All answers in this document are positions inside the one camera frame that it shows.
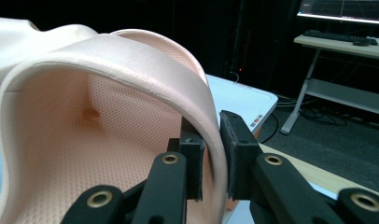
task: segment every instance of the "gray carpet floor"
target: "gray carpet floor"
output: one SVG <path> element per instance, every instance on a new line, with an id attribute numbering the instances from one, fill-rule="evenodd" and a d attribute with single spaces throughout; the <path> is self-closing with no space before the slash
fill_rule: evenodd
<path id="1" fill-rule="evenodd" d="M 273 134 L 277 118 L 278 130 L 264 145 L 379 192 L 378 129 L 334 117 L 344 125 L 325 125 L 299 116 L 290 134 L 283 135 L 279 131 L 290 113 L 277 107 L 274 117 L 262 125 L 259 141 Z"/>

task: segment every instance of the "black cable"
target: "black cable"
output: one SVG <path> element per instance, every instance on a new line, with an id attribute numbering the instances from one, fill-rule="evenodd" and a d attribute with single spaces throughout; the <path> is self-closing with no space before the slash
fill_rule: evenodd
<path id="1" fill-rule="evenodd" d="M 292 98 L 281 96 L 281 95 L 277 95 L 277 97 L 278 97 L 278 100 L 276 103 L 276 107 L 294 107 L 298 101 L 297 99 L 292 99 Z M 309 105 L 318 100 L 319 98 L 315 98 L 314 96 L 311 96 L 311 95 L 306 95 L 303 97 L 301 105 Z"/>
<path id="2" fill-rule="evenodd" d="M 277 130 L 279 129 L 279 120 L 277 119 L 277 117 L 274 115 L 274 114 L 271 114 L 271 117 L 274 118 L 274 120 L 276 121 L 276 126 L 274 128 L 274 132 L 269 136 L 267 137 L 265 140 L 263 140 L 261 143 L 262 144 L 265 144 L 266 142 L 268 142 L 272 137 L 274 137 L 274 135 L 276 134 Z"/>
<path id="3" fill-rule="evenodd" d="M 347 125 L 347 121 L 345 119 L 339 118 L 343 123 L 338 123 L 337 120 L 333 116 L 331 116 L 331 115 L 329 115 L 327 113 L 322 113 L 320 111 L 315 112 L 315 110 L 313 108 L 312 109 L 305 108 L 301 112 L 301 115 L 305 119 L 309 119 L 312 122 L 317 123 L 317 124 L 335 125 L 335 126 L 346 126 Z"/>

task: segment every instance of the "electrical wire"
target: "electrical wire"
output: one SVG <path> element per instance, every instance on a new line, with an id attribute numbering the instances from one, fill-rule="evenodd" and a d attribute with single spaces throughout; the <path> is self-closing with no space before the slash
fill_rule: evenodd
<path id="1" fill-rule="evenodd" d="M 231 74 L 236 75 L 236 81 L 235 82 L 238 82 L 239 81 L 239 75 L 237 73 L 234 73 L 234 72 L 231 72 Z"/>
<path id="2" fill-rule="evenodd" d="M 358 68 L 364 63 L 364 60 L 365 60 L 365 58 L 363 58 L 361 60 L 361 62 L 359 62 L 356 65 L 355 69 L 353 69 L 352 72 L 348 76 L 346 76 L 346 78 L 344 79 L 344 81 L 342 81 L 342 84 L 344 84 L 356 72 L 356 70 L 358 70 Z"/>
<path id="3" fill-rule="evenodd" d="M 292 98 L 289 98 L 289 97 L 287 97 L 287 96 L 284 96 L 284 95 L 280 95 L 280 94 L 277 94 L 277 93 L 275 93 L 275 95 L 276 95 L 277 97 L 282 98 L 282 99 L 285 99 L 285 100 L 296 101 L 296 100 L 294 100 L 294 99 L 292 99 Z"/>
<path id="4" fill-rule="evenodd" d="M 300 111 L 300 114 L 305 118 L 314 123 L 322 125 L 334 125 L 334 126 L 346 126 L 347 121 L 342 118 L 333 117 L 328 113 L 321 112 L 314 108 L 305 108 L 303 111 Z"/>
<path id="5" fill-rule="evenodd" d="M 348 62 L 348 61 L 343 61 L 343 60 L 342 60 L 342 62 L 345 62 L 346 65 L 345 65 L 345 66 L 344 66 L 344 67 L 338 72 L 337 75 L 335 75 L 335 77 L 334 77 L 330 82 L 333 82 L 333 81 L 335 81 L 335 79 L 337 79 L 338 77 L 340 77 L 341 74 L 344 72 L 344 70 L 345 70 L 345 69 L 346 69 L 351 63 L 354 63 L 354 61 L 355 61 L 357 58 L 358 58 L 358 56 L 354 56 L 350 62 Z"/>
<path id="6" fill-rule="evenodd" d="M 268 142 L 271 138 L 274 137 L 274 135 L 276 134 L 277 130 L 279 129 L 279 120 L 277 119 L 277 117 L 274 115 L 274 114 L 271 114 L 271 117 L 274 118 L 274 120 L 276 121 L 276 125 L 275 125 L 275 128 L 274 128 L 274 132 L 269 135 L 267 138 L 265 138 L 265 140 L 263 140 L 261 143 L 262 144 L 265 144 L 266 142 Z"/>
<path id="7" fill-rule="evenodd" d="M 277 95 L 279 97 L 279 100 L 277 101 L 276 103 L 276 107 L 277 108 L 281 108 L 281 107 L 294 107 L 296 104 L 297 104 L 297 100 L 294 100 L 294 99 L 291 99 L 291 98 L 288 98 L 286 96 L 281 96 L 281 95 Z M 305 96 L 301 105 L 309 105 L 313 102 L 316 102 L 318 101 L 319 99 L 318 98 L 315 98 L 313 100 L 309 100 L 309 99 L 312 99 L 313 96 Z"/>

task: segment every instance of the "white table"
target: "white table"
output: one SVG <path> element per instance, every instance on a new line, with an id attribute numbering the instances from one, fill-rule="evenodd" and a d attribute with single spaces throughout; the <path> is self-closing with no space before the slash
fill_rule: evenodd
<path id="1" fill-rule="evenodd" d="M 210 75 L 207 75 L 207 80 L 215 101 L 218 123 L 219 112 L 228 110 L 240 115 L 254 134 L 274 111 L 277 97 L 268 91 Z"/>
<path id="2" fill-rule="evenodd" d="M 314 48 L 316 49 L 316 52 L 309 67 L 305 81 L 303 82 L 294 110 L 288 117 L 286 123 L 282 126 L 280 133 L 289 134 L 291 131 L 295 121 L 300 115 L 299 111 L 305 94 L 379 114 L 379 94 L 312 78 L 312 74 L 321 50 L 353 54 L 379 60 L 379 46 L 360 47 L 354 46 L 349 42 L 328 40 L 304 35 L 300 35 L 295 38 L 294 42 L 302 44 L 305 47 Z"/>

